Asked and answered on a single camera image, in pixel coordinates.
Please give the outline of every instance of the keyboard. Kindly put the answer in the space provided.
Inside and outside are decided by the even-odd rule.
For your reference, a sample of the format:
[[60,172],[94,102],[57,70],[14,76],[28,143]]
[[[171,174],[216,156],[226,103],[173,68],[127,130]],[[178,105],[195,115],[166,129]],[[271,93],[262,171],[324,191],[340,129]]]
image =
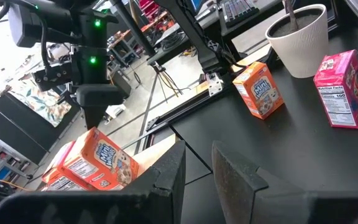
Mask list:
[[249,0],[223,0],[221,7],[227,27],[232,27],[259,12],[255,4]]

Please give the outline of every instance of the green led light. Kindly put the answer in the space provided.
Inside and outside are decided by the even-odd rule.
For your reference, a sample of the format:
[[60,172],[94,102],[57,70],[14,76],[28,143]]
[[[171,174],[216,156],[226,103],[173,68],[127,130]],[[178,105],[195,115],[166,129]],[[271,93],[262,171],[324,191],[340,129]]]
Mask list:
[[90,60],[89,60],[89,62],[90,62],[91,64],[96,64],[96,57],[91,57]]
[[96,19],[94,22],[94,26],[100,27],[101,25],[102,25],[102,22],[100,21],[100,19]]

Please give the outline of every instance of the concrete floor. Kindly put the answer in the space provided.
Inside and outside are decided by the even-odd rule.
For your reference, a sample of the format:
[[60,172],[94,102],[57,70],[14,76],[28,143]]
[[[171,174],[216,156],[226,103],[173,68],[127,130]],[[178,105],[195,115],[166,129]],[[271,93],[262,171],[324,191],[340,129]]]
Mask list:
[[[251,53],[267,44],[266,40],[263,41],[267,27],[282,15],[284,15],[283,11],[233,39],[237,50],[239,52],[246,51],[246,53]],[[144,133],[145,122],[157,116],[158,112],[163,111],[164,106],[166,106],[164,94],[167,98],[173,95],[171,89],[164,84],[162,84],[163,86],[161,87],[161,84],[156,81],[156,74],[153,68],[146,64],[146,58],[147,57],[143,56],[131,65],[142,80],[141,85],[138,86],[131,68],[126,70],[126,73],[131,79],[129,84],[132,87],[132,93],[124,103],[127,109],[108,124],[104,124],[104,121],[102,121],[98,127],[119,146],[124,146],[141,136]],[[197,57],[175,57],[163,66],[167,69],[167,73],[174,79],[179,88],[197,85],[198,83],[196,82],[198,81],[200,73],[202,73]],[[82,119],[81,116],[77,116],[61,140],[56,142],[54,147],[51,148],[50,153],[44,157],[44,160],[40,163],[41,166],[35,170],[35,179],[25,187],[27,189],[36,189],[42,181],[40,176],[58,150],[64,144],[76,139],[85,131],[84,119]],[[129,146],[125,151],[130,155],[134,155],[139,148],[142,148],[142,144],[142,142],[135,143]]]

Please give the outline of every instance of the pink cereal box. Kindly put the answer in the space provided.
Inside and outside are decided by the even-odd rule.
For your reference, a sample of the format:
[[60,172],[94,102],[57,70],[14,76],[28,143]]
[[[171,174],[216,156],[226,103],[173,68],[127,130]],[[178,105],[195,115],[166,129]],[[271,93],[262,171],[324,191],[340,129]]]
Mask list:
[[325,56],[314,84],[331,127],[358,129],[357,51]]

